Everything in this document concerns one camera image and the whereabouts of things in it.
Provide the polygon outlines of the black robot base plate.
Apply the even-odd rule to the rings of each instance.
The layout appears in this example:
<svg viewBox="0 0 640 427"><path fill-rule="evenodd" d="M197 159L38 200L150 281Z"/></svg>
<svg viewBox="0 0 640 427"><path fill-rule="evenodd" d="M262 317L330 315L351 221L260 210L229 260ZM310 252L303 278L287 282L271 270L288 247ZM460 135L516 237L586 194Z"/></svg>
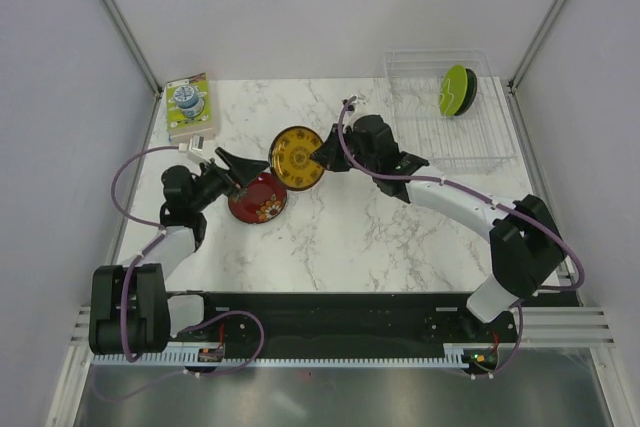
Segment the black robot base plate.
<svg viewBox="0 0 640 427"><path fill-rule="evenodd" d="M277 353L430 354L444 344L505 346L515 320L503 312L489 324L466 310L462 293L205 292L201 325L180 331L185 342L221 341L250 357Z"/></svg>

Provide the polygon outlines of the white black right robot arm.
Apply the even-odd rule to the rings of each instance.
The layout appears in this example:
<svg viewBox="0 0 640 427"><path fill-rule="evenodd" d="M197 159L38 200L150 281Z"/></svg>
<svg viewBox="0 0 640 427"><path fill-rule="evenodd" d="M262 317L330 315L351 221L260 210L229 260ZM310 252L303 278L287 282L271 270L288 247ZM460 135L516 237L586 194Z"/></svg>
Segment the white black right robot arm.
<svg viewBox="0 0 640 427"><path fill-rule="evenodd" d="M534 195L510 200L483 194L445 178L428 160L401 150L379 115L361 116L347 127L333 125L310 157L327 171L358 169L383 194L434 210L488 242L491 273L457 318L460 333L469 340L489 334L500 313L544 287L567 257L544 201Z"/></svg>

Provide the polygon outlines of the yellow patterned plate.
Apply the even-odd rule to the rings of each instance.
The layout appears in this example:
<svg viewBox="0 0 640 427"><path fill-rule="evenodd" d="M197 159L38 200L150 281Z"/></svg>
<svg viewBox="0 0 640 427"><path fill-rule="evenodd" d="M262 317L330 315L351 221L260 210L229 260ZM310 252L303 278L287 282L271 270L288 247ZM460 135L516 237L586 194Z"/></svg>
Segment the yellow patterned plate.
<svg viewBox="0 0 640 427"><path fill-rule="evenodd" d="M276 135L269 149L271 174L289 191L313 188L325 169L311 154L322 145L319 135L304 126L291 126Z"/></svg>

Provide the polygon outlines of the red floral plate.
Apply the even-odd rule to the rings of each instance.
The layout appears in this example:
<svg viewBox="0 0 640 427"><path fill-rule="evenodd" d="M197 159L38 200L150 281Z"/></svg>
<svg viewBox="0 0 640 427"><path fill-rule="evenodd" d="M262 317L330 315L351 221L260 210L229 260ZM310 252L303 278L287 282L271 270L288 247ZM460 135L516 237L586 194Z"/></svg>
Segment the red floral plate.
<svg viewBox="0 0 640 427"><path fill-rule="evenodd" d="M267 172L228 199L231 214L246 224L262 224L279 216L287 204L287 190Z"/></svg>

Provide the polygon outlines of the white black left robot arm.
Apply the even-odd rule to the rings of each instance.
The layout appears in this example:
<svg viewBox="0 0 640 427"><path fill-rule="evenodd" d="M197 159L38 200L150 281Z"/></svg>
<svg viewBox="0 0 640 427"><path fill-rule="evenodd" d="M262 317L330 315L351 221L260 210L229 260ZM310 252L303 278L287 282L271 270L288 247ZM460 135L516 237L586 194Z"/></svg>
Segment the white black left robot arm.
<svg viewBox="0 0 640 427"><path fill-rule="evenodd" d="M269 167L264 160L237 157L218 147L213 159L199 162L200 172L184 165L160 177L164 202L157 222L129 220L154 227L155 236L123 265L105 265L93 274L89 346L97 355L122 354L128 362L165 349L170 338L170 310L164 271L177 267L201 247L207 228L204 210L218 198L231 197Z"/></svg>

